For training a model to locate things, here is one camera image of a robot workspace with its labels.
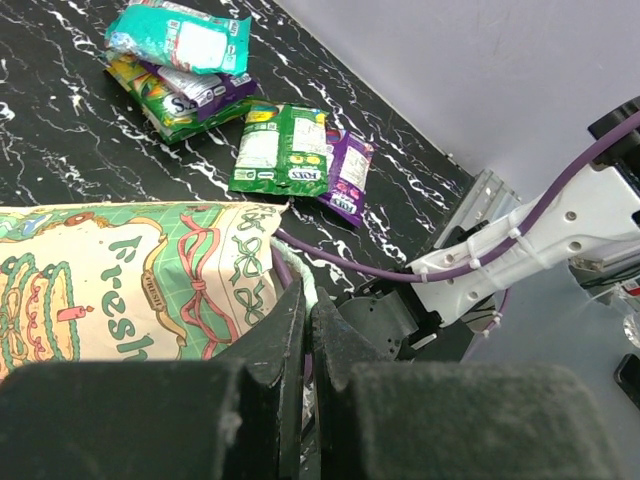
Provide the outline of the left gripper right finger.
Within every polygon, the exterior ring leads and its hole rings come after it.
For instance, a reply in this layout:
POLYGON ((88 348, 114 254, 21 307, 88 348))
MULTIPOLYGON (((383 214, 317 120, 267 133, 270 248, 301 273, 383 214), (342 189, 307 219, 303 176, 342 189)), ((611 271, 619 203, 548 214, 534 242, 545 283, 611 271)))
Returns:
POLYGON ((569 370, 386 359, 325 291, 311 311, 325 479, 620 479, 569 370))

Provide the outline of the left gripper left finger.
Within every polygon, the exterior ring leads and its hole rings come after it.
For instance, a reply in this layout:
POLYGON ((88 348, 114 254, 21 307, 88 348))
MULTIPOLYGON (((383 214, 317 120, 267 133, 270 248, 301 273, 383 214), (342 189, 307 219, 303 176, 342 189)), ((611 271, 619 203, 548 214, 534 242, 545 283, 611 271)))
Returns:
POLYGON ((1 385, 5 479, 295 479, 301 282, 210 360, 51 362, 1 385))

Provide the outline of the green illustrated paper bag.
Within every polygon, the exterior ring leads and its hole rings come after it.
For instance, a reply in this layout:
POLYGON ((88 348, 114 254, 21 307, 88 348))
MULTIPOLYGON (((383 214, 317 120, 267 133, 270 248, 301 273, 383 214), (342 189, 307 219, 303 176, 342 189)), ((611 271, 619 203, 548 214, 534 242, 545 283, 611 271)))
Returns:
POLYGON ((51 361, 208 360, 309 268, 255 202, 88 203, 1 210, 1 372, 51 361))

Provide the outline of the orange green Fox's bag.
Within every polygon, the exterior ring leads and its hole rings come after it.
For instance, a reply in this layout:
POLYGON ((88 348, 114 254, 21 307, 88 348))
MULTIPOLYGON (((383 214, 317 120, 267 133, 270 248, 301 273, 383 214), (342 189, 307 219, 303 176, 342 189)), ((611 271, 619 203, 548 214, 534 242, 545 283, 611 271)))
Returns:
POLYGON ((323 110, 292 104, 252 106, 229 189, 296 197, 326 193, 326 117, 323 110))

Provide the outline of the purple Fox's candy bag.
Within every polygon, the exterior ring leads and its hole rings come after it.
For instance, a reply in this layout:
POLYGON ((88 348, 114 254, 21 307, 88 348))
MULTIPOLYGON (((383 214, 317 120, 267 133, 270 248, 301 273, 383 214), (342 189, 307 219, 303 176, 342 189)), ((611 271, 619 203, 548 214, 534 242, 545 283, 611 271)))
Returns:
POLYGON ((222 109, 253 95, 257 82, 248 74, 233 76, 224 73, 194 74, 159 66, 147 61, 140 64, 159 77, 173 92, 194 107, 199 121, 204 121, 222 109))

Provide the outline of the teal white candy bag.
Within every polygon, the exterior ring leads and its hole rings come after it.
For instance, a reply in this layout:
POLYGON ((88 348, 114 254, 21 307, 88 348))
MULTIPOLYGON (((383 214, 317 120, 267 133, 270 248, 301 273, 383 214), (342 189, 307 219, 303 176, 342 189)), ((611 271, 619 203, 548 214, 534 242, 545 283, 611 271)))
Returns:
POLYGON ((239 76, 248 69, 251 23, 171 1, 131 1, 108 27, 105 43, 155 65, 239 76))

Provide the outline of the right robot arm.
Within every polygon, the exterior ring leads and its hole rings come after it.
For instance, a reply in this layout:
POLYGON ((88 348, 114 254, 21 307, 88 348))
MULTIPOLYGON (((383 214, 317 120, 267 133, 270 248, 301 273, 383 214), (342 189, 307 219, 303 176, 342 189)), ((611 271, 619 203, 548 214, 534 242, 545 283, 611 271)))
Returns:
POLYGON ((536 200, 408 266, 418 276, 450 268, 463 275, 371 281, 339 300, 338 311, 384 354, 412 360, 494 293, 577 255, 638 242, 638 99, 588 130, 594 143, 536 200))

